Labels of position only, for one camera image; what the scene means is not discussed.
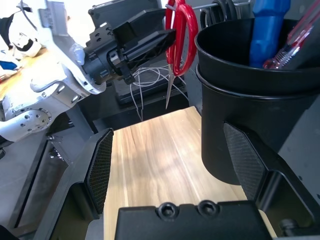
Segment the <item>wooden board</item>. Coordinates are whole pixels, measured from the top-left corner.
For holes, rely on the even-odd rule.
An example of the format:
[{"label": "wooden board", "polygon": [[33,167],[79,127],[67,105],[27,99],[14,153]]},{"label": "wooden board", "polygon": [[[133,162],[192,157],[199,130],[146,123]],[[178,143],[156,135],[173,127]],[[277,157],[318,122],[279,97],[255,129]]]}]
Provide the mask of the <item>wooden board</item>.
[{"label": "wooden board", "polygon": [[246,200],[240,186],[213,177],[201,159],[194,107],[115,131],[104,206],[104,239],[115,239],[118,209]]},{"label": "wooden board", "polygon": [[41,49],[36,57],[24,57],[21,60],[22,69],[0,84],[0,100],[17,85],[24,85],[25,82],[29,85],[34,75],[43,75],[46,78],[52,73],[52,65],[56,65],[57,62],[54,55],[45,48]]}]

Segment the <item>blue tool handle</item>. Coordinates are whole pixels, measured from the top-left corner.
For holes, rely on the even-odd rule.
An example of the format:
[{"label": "blue tool handle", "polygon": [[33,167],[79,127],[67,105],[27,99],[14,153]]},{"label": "blue tool handle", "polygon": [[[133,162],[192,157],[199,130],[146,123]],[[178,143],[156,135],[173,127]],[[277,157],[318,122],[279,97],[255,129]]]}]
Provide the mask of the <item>blue tool handle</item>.
[{"label": "blue tool handle", "polygon": [[251,67],[262,68],[266,60],[276,55],[279,35],[290,3],[291,0],[256,0],[250,46]]}]

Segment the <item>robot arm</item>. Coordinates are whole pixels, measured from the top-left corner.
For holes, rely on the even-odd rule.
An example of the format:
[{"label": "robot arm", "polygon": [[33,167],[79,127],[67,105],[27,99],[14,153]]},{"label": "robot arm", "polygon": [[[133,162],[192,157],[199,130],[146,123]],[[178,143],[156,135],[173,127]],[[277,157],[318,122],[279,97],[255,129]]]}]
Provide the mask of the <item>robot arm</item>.
[{"label": "robot arm", "polygon": [[176,38],[174,30],[163,30],[165,10],[151,9],[116,28],[102,24],[90,34],[85,48],[76,49],[77,43],[68,34],[63,1],[35,0],[29,6],[37,16],[39,41],[60,64],[52,66],[55,76],[36,77],[5,95],[0,147],[48,128],[78,101],[105,91],[106,82],[133,83],[131,72],[164,53]]}]

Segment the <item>scissors handle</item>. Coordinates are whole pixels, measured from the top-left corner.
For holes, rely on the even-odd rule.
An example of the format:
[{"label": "scissors handle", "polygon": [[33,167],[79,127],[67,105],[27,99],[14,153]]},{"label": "scissors handle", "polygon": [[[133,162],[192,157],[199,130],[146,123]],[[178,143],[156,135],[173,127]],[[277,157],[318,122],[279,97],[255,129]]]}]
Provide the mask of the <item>scissors handle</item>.
[{"label": "scissors handle", "polygon": [[[169,0],[168,2],[170,6],[174,6],[175,3],[176,9],[173,28],[176,29],[176,40],[175,43],[166,51],[166,56],[168,64],[173,64],[174,75],[182,76],[191,67],[196,57],[197,48],[194,39],[198,34],[199,29],[197,17],[192,7],[186,4],[185,0]],[[166,30],[171,29],[172,14],[173,11],[167,8],[165,12]],[[188,53],[183,67],[180,68],[185,42],[186,26],[188,26],[189,33]]]}]

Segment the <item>black cup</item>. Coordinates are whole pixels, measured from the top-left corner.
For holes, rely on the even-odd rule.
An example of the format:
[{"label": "black cup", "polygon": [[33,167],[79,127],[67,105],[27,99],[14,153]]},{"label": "black cup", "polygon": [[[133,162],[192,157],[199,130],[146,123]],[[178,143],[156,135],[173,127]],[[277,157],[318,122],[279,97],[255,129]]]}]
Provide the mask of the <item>black cup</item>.
[{"label": "black cup", "polygon": [[[296,23],[284,21],[279,48]],[[249,67],[253,27],[253,19],[221,22],[202,30],[195,40],[197,77],[202,83],[202,160],[213,176],[234,185],[239,184],[237,169],[230,158],[223,123],[255,131],[278,152],[320,92],[319,67]]]}]

